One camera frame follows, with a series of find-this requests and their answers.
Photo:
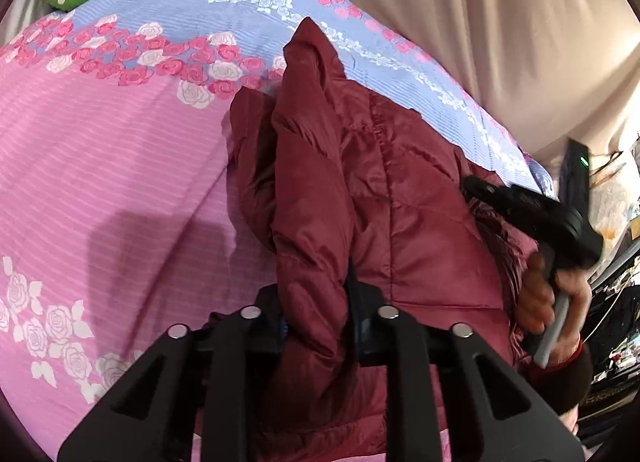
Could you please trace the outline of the maroon puffer jacket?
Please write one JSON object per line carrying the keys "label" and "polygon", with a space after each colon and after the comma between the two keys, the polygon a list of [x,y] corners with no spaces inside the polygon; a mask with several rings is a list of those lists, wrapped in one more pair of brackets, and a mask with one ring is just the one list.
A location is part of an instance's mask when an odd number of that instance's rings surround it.
{"label": "maroon puffer jacket", "polygon": [[512,366],[515,297],[532,239],[465,197],[497,183],[413,110],[347,79],[310,19],[285,45],[276,94],[230,108],[241,212],[276,257],[288,325],[257,442],[263,461],[333,461],[385,448],[386,372],[344,346],[348,273],[426,325],[467,323]]}

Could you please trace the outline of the pink floral bed sheet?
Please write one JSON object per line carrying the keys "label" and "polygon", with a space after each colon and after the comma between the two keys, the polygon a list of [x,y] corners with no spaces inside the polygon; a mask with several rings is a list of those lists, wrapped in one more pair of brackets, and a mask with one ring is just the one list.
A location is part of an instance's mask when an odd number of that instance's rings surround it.
{"label": "pink floral bed sheet", "polygon": [[507,183],[509,132],[356,0],[90,0],[1,48],[1,390],[47,455],[173,323],[274,277],[235,202],[228,109],[313,19],[356,80]]}

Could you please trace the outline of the beige backdrop curtain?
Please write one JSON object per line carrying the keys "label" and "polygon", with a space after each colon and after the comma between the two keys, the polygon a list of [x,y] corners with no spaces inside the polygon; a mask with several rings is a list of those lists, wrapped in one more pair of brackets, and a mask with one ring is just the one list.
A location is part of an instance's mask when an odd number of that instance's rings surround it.
{"label": "beige backdrop curtain", "polygon": [[639,137],[639,0],[299,0],[320,24],[442,66],[541,163]]}

